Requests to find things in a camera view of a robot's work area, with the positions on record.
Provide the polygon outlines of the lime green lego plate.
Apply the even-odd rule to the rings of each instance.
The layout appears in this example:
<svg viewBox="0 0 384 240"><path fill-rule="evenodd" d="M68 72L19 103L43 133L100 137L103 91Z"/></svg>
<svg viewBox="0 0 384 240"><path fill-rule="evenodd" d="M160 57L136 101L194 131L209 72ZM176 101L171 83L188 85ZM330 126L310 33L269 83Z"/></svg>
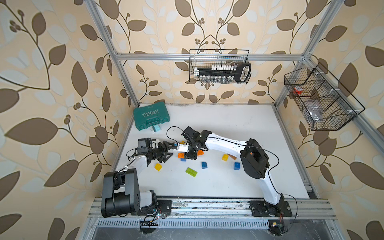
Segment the lime green lego plate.
<svg viewBox="0 0 384 240"><path fill-rule="evenodd" d="M195 171L195 170L193 170L193 169L191 169L191 168L187 168L187 169L186 169L186 173L187 173L188 175L194 177L194 178L195 178L195 177L197 176L197 174L198 174L197 171Z"/></svg>

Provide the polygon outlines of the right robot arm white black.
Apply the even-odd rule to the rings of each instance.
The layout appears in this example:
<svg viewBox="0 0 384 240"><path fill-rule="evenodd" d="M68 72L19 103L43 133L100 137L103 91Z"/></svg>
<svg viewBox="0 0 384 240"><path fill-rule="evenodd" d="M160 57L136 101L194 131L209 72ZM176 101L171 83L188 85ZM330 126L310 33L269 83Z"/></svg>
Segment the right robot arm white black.
<svg viewBox="0 0 384 240"><path fill-rule="evenodd" d="M239 158L245 173L259 181L267 205L279 207L284 202L284 196L277 191L270 175L270 164L267 150L254 140L236 141L218 136L211 131L203 130L201 133L187 127L182 132L182 137L187 141L187 159L195 160L198 151L216 150Z"/></svg>

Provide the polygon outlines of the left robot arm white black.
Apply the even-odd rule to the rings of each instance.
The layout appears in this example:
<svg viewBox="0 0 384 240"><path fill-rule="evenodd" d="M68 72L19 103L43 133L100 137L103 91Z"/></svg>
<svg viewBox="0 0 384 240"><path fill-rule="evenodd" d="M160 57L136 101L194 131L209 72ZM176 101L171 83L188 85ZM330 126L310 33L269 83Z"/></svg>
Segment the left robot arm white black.
<svg viewBox="0 0 384 240"><path fill-rule="evenodd" d="M140 191L138 175L151 161L165 163L173 156L178 143L155 141L150 138L138 140L138 147L126 154L128 163L121 169L104 175L101 214L104 218L128 214L158 217L161 207L153 190Z"/></svg>

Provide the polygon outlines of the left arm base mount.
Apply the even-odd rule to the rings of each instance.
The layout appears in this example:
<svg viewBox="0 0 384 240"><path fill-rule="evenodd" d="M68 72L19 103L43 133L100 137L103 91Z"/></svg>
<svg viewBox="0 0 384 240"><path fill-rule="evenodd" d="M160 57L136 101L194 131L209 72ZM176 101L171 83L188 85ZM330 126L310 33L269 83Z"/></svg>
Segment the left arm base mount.
<svg viewBox="0 0 384 240"><path fill-rule="evenodd" d="M171 200L158 200L156 204L143 207L136 213L131 213L132 216L160 216L166 218L171 214L172 201Z"/></svg>

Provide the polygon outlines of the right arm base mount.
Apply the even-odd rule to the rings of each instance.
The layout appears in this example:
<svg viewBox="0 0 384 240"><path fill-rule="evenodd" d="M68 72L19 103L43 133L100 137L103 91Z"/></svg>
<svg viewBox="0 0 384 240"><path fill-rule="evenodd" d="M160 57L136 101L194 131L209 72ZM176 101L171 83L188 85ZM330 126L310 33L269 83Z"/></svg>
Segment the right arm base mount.
<svg viewBox="0 0 384 240"><path fill-rule="evenodd" d="M282 199L277 205L272 205L266 201L249 201L250 210L253 217L292 217L290 205Z"/></svg>

